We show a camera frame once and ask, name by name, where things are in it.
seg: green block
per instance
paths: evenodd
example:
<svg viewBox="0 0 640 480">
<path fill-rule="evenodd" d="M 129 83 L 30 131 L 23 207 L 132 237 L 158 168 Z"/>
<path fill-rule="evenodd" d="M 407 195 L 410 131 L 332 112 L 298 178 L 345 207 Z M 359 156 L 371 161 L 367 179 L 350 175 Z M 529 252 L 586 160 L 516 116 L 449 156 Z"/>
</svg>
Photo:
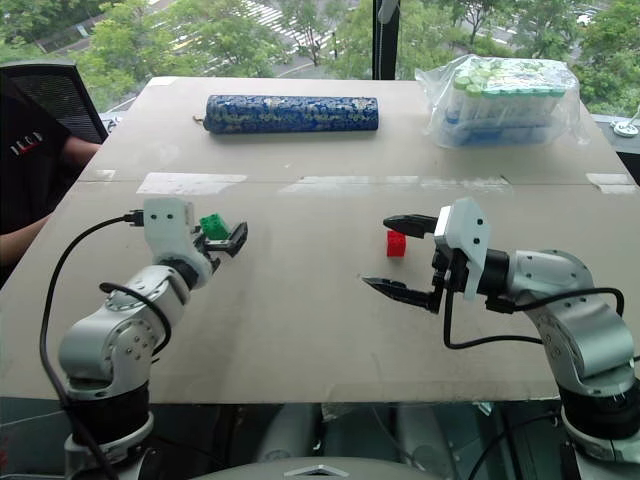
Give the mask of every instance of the green block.
<svg viewBox="0 0 640 480">
<path fill-rule="evenodd" d="M 209 215 L 208 217 L 202 217 L 200 219 L 200 226 L 209 240 L 226 240 L 231 234 L 231 230 L 217 213 Z"/>
</svg>

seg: car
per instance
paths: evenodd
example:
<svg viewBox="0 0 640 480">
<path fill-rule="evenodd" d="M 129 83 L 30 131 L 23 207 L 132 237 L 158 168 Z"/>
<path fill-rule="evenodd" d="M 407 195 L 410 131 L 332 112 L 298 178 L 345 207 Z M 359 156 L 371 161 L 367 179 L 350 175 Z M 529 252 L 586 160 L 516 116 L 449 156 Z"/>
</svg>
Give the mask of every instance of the car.
<svg viewBox="0 0 640 480">
<path fill-rule="evenodd" d="M 587 27 L 592 22 L 593 22 L 593 18 L 590 15 L 587 15 L 586 13 L 583 13 L 582 15 L 580 15 L 576 20 L 576 23 L 581 27 Z"/>
</svg>

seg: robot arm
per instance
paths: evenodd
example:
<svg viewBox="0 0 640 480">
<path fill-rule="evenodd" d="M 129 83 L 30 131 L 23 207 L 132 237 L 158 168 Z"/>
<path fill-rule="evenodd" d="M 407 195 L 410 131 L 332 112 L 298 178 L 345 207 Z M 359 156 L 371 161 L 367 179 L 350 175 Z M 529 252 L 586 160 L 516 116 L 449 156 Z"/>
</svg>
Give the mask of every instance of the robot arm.
<svg viewBox="0 0 640 480">
<path fill-rule="evenodd" d="M 220 265 L 210 252 L 235 256 L 247 238 L 241 223 L 227 240 L 208 240 L 194 225 L 193 205 L 177 198 L 145 200 L 143 219 L 154 265 L 123 286 L 102 284 L 110 292 L 104 304 L 69 329 L 58 354 L 70 408 L 112 464 L 128 458 L 153 428 L 153 356 L 168 343 L 190 291 L 206 285 Z M 68 478 L 95 467 L 75 433 L 65 443 Z"/>
<path fill-rule="evenodd" d="M 420 238 L 433 233 L 435 289 L 417 292 L 400 282 L 364 279 L 369 285 L 432 313 L 438 313 L 444 289 L 448 295 L 464 292 L 466 300 L 485 295 L 489 310 L 525 311 L 540 333 L 569 435 L 594 458 L 640 463 L 640 390 L 633 369 L 633 339 L 621 316 L 599 295 L 571 293 L 593 288 L 591 274 L 580 260 L 557 250 L 516 251 L 509 256 L 489 249 L 490 226 L 470 198 L 444 207 L 438 218 L 401 215 L 384 224 Z M 545 301 L 568 292 L 562 300 Z"/>
</svg>

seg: person's arm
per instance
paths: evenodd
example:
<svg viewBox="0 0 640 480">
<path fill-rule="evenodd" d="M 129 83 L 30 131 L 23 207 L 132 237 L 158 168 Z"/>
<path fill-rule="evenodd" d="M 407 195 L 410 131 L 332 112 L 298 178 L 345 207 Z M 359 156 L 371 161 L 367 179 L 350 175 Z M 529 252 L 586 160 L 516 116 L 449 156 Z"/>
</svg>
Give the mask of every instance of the person's arm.
<svg viewBox="0 0 640 480">
<path fill-rule="evenodd" d="M 15 232 L 0 235 L 0 265 L 14 265 L 22 258 L 33 239 L 49 220 L 49 215 L 37 222 L 16 230 Z"/>
<path fill-rule="evenodd" d="M 97 143 L 90 143 L 71 135 L 62 147 L 62 159 L 72 165 L 84 168 L 99 148 L 100 145 Z"/>
</svg>

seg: red block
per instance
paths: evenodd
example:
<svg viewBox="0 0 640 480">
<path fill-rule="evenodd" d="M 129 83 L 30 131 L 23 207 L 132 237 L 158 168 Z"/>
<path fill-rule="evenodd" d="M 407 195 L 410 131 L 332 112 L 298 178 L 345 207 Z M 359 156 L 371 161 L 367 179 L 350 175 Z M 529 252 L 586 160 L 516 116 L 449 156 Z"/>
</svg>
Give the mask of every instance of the red block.
<svg viewBox="0 0 640 480">
<path fill-rule="evenodd" d="M 404 257 L 407 248 L 407 238 L 404 233 L 387 232 L 387 257 Z"/>
</svg>

